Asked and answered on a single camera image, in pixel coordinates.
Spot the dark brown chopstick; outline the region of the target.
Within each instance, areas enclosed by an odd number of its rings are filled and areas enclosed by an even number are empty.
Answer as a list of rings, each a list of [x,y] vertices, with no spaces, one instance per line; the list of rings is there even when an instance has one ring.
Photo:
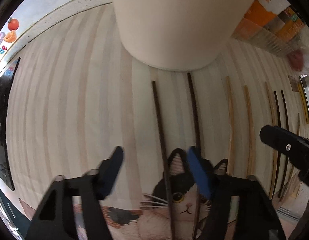
[[[197,111],[197,103],[196,103],[196,96],[195,96],[192,75],[190,72],[187,73],[187,80],[188,80],[190,96],[191,96],[193,123],[194,123],[194,128],[195,128],[196,149],[198,151],[198,154],[201,154],[201,137],[200,137],[200,131],[199,131],[199,118],[198,118],[198,111]],[[199,194],[199,189],[197,188],[196,210],[195,210],[195,220],[194,220],[193,231],[192,231],[192,239],[195,239],[197,237],[197,225],[199,222],[199,215],[200,215],[200,199],[201,198]]]
[[[171,239],[176,239],[176,231],[175,231],[175,226],[174,226],[174,221],[173,221],[174,218],[173,218],[173,204],[172,204],[172,194],[171,194],[171,185],[170,185],[170,173],[169,173],[166,143],[165,143],[165,137],[164,137],[163,121],[161,117],[161,110],[160,110],[160,104],[159,104],[159,96],[158,96],[158,91],[157,91],[157,86],[156,86],[155,81],[152,81],[151,84],[152,84],[155,112],[156,112],[158,131],[159,131],[161,156],[162,156],[163,167],[164,167],[164,181],[165,181],[165,189],[166,189],[166,198],[167,198],[168,209],[169,209]]]

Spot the red round object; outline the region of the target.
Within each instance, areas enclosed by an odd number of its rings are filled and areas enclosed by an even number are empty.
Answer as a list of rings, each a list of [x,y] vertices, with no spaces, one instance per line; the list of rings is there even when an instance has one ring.
[[[296,71],[300,72],[304,67],[304,56],[300,49],[291,51],[287,54],[287,60],[289,62],[290,67]]]

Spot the orange packaged goods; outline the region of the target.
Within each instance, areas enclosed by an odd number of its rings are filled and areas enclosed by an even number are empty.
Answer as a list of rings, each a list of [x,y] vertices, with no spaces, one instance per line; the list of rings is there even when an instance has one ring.
[[[276,15],[255,0],[232,37],[283,57],[298,49],[293,40],[304,26],[305,22],[293,7],[288,6]]]

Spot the striped cat placemat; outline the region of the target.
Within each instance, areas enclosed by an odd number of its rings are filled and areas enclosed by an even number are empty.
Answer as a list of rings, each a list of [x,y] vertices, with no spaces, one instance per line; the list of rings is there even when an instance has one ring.
[[[7,112],[6,139],[18,197],[36,209],[55,176],[79,177],[108,158],[116,146],[125,159],[102,209],[115,239],[170,239],[169,213],[150,194],[163,178],[152,81],[163,119],[166,150],[187,150],[195,128],[187,74],[155,69],[123,47],[111,4],[77,14],[35,38],[19,53]],[[208,66],[194,70],[202,156],[213,164],[229,155],[226,77],[234,103],[234,175],[247,176],[249,131],[244,86],[255,133],[255,176],[270,190],[273,151],[259,139],[271,124],[265,89],[281,124],[309,137],[296,75],[286,59],[231,40]]]

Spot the black stove top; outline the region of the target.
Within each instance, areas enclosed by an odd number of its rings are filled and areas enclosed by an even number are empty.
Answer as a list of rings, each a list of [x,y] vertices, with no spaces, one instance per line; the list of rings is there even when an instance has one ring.
[[[13,191],[15,187],[7,152],[6,120],[10,91],[19,63],[20,58],[17,58],[3,70],[3,74],[0,76],[0,178]]]

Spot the cream cylindrical utensil holder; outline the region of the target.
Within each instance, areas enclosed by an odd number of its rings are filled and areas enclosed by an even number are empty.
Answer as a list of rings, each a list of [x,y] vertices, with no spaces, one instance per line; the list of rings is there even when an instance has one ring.
[[[255,0],[113,0],[120,38],[140,62],[188,71],[210,64]]]

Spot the yellow handled utensil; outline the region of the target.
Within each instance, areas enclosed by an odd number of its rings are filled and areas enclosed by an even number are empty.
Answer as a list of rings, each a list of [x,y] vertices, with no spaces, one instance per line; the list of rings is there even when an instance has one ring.
[[[299,90],[302,106],[303,106],[304,113],[305,113],[306,123],[309,125],[309,106],[308,106],[306,94],[305,94],[305,91],[303,89],[301,82],[298,82],[298,90]]]

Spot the fruit sticker wall strip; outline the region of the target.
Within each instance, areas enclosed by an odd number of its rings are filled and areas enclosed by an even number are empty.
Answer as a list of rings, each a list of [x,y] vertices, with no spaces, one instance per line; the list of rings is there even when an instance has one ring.
[[[19,21],[16,18],[10,18],[7,22],[7,32],[0,32],[0,62],[9,48],[18,39],[17,30]]]

